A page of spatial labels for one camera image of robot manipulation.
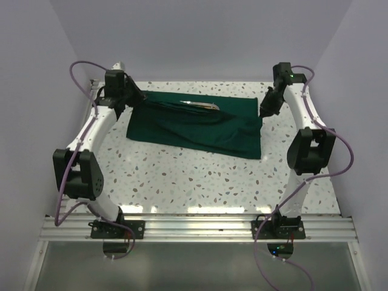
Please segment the dark green surgical cloth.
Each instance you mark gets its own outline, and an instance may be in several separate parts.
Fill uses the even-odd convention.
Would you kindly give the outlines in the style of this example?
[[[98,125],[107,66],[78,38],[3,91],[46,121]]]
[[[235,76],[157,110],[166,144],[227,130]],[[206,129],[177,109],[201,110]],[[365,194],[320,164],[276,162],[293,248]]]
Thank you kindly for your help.
[[[147,99],[131,114],[126,137],[219,153],[261,159],[261,127],[256,98],[194,95],[146,91]],[[215,104],[219,110],[180,101]]]

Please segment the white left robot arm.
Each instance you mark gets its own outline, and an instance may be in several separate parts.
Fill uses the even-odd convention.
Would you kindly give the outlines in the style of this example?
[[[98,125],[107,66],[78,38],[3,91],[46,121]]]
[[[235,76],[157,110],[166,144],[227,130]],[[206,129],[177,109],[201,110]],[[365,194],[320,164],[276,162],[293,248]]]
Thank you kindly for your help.
[[[85,205],[106,221],[104,230],[112,238],[123,236],[126,223],[119,219],[120,207],[104,193],[104,176],[96,159],[102,142],[126,107],[134,107],[146,96],[120,67],[106,70],[104,86],[92,99],[90,115],[76,138],[53,154],[55,178],[61,201],[63,196]]]

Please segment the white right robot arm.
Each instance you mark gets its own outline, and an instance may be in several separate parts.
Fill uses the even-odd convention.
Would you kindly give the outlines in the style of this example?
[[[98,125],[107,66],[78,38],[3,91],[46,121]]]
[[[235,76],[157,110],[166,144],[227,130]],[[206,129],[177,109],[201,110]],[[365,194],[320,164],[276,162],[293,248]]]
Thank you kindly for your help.
[[[327,167],[336,136],[317,124],[322,122],[310,97],[307,78],[292,71],[291,63],[273,66],[273,85],[268,88],[259,107],[261,118],[279,115],[287,104],[296,125],[296,135],[287,151],[290,169],[287,188],[276,212],[287,218],[301,215],[310,179]]]

